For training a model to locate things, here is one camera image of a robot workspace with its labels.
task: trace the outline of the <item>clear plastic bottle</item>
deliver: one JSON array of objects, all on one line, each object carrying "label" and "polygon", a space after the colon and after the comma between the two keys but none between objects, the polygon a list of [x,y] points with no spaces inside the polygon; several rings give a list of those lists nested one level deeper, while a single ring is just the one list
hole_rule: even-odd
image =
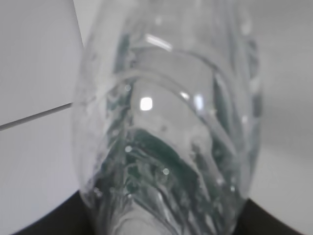
[{"label": "clear plastic bottle", "polygon": [[258,149],[234,4],[103,3],[73,105],[80,192],[97,234],[232,232]]}]

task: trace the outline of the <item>water bottle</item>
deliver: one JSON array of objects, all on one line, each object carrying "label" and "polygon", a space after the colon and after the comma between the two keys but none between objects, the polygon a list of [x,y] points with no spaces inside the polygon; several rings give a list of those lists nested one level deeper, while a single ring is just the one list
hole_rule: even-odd
[{"label": "water bottle", "polygon": [[106,0],[73,104],[98,235],[230,235],[259,130],[234,0]]}]

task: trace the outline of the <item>black surface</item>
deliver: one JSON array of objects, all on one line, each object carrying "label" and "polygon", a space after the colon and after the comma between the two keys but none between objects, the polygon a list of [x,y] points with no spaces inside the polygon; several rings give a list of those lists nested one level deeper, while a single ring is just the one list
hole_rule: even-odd
[{"label": "black surface", "polygon": [[[15,235],[94,235],[75,193],[53,212]],[[233,235],[301,235],[248,200]]]}]

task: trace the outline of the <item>water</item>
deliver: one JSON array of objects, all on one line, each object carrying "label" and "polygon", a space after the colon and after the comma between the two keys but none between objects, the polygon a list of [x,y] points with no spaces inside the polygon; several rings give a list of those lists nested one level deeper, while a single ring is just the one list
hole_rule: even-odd
[{"label": "water", "polygon": [[258,152],[245,88],[199,45],[168,52],[132,44],[127,35],[120,41],[116,85],[84,104],[104,113],[87,118],[94,132],[105,130],[101,141],[82,141],[99,142],[83,191],[97,234],[230,234]]},{"label": "water", "polygon": [[[112,145],[91,192],[98,233],[223,234],[243,203],[235,189],[220,186],[205,167],[193,169],[145,130],[124,134]],[[194,162],[201,161],[196,153]]]}]

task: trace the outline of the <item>dark edge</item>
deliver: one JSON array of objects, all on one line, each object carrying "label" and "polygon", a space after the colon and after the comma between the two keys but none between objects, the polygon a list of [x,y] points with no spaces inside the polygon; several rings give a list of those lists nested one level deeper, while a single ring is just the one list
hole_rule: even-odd
[{"label": "dark edge", "polygon": [[[94,235],[85,206],[75,193],[57,209],[14,235]],[[301,235],[248,200],[233,235]]]},{"label": "dark edge", "polygon": [[248,200],[233,235],[302,235]]},{"label": "dark edge", "polygon": [[93,235],[93,232],[80,195],[75,193],[51,213],[15,235]]},{"label": "dark edge", "polygon": [[65,105],[62,105],[62,106],[54,108],[54,109],[50,109],[50,110],[47,110],[47,111],[44,111],[44,112],[41,112],[41,113],[38,113],[38,114],[34,114],[34,115],[31,115],[31,116],[28,116],[28,117],[24,117],[24,118],[16,120],[16,121],[9,122],[9,123],[4,124],[4,125],[0,125],[0,131],[9,129],[9,128],[17,126],[17,125],[21,125],[21,124],[23,124],[25,122],[29,122],[29,121],[32,121],[32,120],[35,120],[35,119],[38,119],[38,118],[41,118],[41,117],[44,117],[44,116],[56,113],[58,111],[62,111],[64,109],[68,109],[71,106],[72,106],[72,103],[65,104]]}]

